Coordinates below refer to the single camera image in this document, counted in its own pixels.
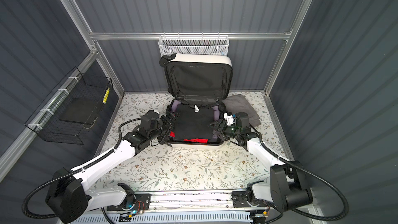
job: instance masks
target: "folded gray towel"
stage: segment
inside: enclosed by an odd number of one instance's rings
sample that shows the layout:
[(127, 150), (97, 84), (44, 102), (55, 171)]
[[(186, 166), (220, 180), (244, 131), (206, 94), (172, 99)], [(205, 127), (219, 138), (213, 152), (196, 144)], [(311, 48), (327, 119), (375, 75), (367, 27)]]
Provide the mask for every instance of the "folded gray towel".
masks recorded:
[(247, 101), (247, 99), (243, 95), (236, 94), (228, 96), (222, 102), (225, 104), (226, 110), (228, 112), (232, 112), (232, 114), (235, 114), (237, 112), (246, 112), (249, 116), (250, 123), (254, 127), (259, 126), (261, 124), (260, 117), (258, 117), (258, 114), (254, 110), (254, 108), (251, 106), (251, 104)]

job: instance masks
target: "black wire basket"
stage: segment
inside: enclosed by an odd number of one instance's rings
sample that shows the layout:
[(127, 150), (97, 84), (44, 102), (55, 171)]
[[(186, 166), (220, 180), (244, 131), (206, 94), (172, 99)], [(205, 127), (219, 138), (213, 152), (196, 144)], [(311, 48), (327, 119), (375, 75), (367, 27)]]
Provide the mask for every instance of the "black wire basket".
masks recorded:
[(112, 89), (110, 78), (79, 73), (59, 89), (46, 109), (38, 107), (25, 125), (47, 142), (83, 144)]

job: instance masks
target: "floral tablecloth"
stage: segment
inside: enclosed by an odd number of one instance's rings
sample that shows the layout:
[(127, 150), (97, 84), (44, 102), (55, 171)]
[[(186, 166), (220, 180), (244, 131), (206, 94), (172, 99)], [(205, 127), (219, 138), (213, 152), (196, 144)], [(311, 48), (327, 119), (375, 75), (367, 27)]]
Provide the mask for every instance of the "floral tablecloth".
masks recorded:
[[(261, 125), (256, 127), (277, 153), (283, 149), (269, 116), (261, 92), (240, 92), (258, 113)], [(113, 122), (102, 152), (117, 141), (117, 127), (132, 118), (138, 118), (150, 109), (164, 114), (173, 97), (169, 93), (125, 95)], [(125, 125), (123, 134), (132, 130), (137, 122)], [(245, 188), (247, 183), (265, 180), (268, 168), (260, 161), (230, 142), (218, 150), (173, 148), (166, 145), (148, 147), (136, 157), (124, 161), (101, 177), (92, 187), (113, 187), (126, 183), (135, 191), (174, 191), (197, 189)]]

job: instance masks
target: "yellow object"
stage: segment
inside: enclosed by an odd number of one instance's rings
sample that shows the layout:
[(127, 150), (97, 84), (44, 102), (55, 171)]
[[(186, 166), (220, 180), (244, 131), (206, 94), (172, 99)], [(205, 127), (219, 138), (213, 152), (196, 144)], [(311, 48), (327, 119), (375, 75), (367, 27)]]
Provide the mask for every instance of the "yellow object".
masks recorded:
[(109, 95), (109, 88), (106, 90), (105, 95), (103, 97), (102, 103), (106, 103), (106, 100), (108, 99), (108, 95)]

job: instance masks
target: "suitcase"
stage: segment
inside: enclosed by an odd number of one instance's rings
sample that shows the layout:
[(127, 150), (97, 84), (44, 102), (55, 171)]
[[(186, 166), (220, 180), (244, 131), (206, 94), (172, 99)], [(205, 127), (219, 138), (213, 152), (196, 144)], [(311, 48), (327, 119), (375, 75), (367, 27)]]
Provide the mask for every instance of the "suitcase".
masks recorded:
[(224, 140), (211, 123), (227, 112), (224, 100), (232, 80), (231, 60), (226, 56), (172, 54), (162, 56), (168, 91), (175, 99), (167, 110), (178, 112), (172, 132), (161, 144), (215, 150)]

